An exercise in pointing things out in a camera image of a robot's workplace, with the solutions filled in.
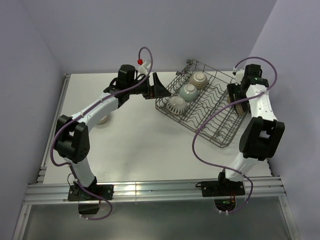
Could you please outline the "brown beige bowl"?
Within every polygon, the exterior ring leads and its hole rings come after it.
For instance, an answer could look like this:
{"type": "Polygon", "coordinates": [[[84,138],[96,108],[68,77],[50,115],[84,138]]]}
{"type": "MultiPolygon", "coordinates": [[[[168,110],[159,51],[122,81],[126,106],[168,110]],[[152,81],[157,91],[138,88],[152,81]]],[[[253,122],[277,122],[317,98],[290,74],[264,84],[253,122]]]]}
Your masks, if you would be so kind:
{"type": "Polygon", "coordinates": [[[247,103],[237,103],[234,105],[235,112],[238,116],[243,116],[248,112],[247,103]]]}

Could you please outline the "white bowl striped outside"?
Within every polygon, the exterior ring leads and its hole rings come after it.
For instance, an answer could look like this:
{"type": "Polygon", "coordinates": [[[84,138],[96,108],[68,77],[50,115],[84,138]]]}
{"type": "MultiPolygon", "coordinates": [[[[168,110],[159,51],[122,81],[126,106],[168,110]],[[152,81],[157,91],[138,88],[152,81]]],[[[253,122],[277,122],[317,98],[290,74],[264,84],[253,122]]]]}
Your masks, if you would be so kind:
{"type": "Polygon", "coordinates": [[[187,103],[180,96],[173,96],[168,100],[168,102],[166,104],[166,109],[170,113],[179,116],[179,115],[182,115],[186,111],[187,103]]]}

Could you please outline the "light green bowl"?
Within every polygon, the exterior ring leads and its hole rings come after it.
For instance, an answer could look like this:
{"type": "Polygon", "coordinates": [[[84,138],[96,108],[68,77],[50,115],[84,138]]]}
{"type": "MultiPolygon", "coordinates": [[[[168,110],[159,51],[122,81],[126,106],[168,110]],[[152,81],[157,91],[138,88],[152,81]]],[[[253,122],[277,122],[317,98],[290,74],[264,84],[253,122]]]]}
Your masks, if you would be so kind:
{"type": "Polygon", "coordinates": [[[197,98],[198,94],[198,89],[190,83],[183,85],[179,90],[179,96],[186,102],[194,101],[197,98]]]}

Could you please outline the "red patterned bowl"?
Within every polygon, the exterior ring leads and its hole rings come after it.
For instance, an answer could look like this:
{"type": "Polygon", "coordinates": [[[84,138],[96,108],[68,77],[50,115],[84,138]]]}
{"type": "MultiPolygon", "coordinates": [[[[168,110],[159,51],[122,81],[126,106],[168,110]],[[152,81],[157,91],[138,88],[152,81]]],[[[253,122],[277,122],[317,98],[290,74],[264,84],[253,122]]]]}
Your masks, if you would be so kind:
{"type": "Polygon", "coordinates": [[[208,78],[203,72],[195,72],[189,77],[188,83],[194,85],[199,91],[201,91],[206,88],[208,78]]]}

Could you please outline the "plain white bowl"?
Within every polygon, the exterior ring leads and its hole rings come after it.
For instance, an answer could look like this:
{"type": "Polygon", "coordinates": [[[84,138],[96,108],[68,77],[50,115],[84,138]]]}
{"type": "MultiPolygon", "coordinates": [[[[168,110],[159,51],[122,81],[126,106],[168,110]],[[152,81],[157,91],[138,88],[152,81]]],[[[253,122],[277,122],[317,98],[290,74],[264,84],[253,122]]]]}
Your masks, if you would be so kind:
{"type": "Polygon", "coordinates": [[[103,124],[105,124],[105,123],[108,121],[108,118],[109,118],[109,116],[106,115],[104,118],[102,118],[102,119],[97,123],[97,125],[103,125],[103,124]]]}

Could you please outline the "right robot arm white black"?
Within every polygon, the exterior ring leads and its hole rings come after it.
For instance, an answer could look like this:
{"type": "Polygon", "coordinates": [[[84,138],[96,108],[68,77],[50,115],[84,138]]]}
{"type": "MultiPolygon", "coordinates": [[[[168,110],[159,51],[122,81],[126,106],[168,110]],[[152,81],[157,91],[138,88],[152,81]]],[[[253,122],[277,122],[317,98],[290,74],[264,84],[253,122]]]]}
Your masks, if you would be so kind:
{"type": "Polygon", "coordinates": [[[239,153],[230,169],[223,169],[216,183],[217,191],[229,194],[243,181],[243,174],[249,172],[258,162],[274,156],[285,131],[285,124],[275,116],[267,88],[269,82],[262,77],[258,64],[249,64],[235,73],[236,82],[227,85],[229,104],[239,100],[233,108],[238,116],[251,114],[250,122],[239,141],[239,153]]]}

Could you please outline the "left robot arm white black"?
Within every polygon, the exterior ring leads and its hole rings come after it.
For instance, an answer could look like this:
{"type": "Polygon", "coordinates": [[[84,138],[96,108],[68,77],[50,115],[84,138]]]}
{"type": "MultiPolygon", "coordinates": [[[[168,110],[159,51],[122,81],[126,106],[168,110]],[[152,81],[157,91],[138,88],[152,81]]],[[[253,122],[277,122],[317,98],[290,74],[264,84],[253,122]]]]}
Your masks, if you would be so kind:
{"type": "Polygon", "coordinates": [[[142,95],[146,100],[171,96],[157,73],[151,72],[152,63],[141,59],[138,63],[139,68],[123,64],[117,77],[95,102],[72,116],[61,115],[57,120],[52,148],[64,158],[74,175],[73,193],[86,200],[102,198],[87,158],[92,128],[120,108],[131,95],[142,95]]]}

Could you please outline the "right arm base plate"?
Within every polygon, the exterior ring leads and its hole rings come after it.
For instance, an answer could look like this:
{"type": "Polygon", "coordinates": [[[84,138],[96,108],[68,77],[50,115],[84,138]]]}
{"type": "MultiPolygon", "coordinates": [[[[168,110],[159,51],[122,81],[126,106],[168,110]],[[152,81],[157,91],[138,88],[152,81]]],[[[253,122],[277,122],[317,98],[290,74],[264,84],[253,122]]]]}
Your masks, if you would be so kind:
{"type": "Polygon", "coordinates": [[[244,196],[246,191],[243,182],[224,184],[218,180],[205,180],[195,184],[196,188],[201,189],[203,197],[234,197],[244,196]]]}

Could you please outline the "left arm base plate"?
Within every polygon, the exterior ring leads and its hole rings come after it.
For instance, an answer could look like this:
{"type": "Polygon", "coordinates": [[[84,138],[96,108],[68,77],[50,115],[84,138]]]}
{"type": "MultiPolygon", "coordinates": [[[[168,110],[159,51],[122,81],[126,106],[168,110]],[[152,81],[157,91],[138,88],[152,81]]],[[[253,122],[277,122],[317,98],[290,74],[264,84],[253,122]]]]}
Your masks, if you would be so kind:
{"type": "MultiPolygon", "coordinates": [[[[114,186],[112,184],[107,184],[107,185],[98,184],[87,190],[101,198],[104,198],[106,200],[111,200],[113,198],[114,186]]],[[[99,200],[99,198],[86,193],[77,184],[75,184],[70,186],[67,200],[69,202],[97,201],[99,200]]]]}

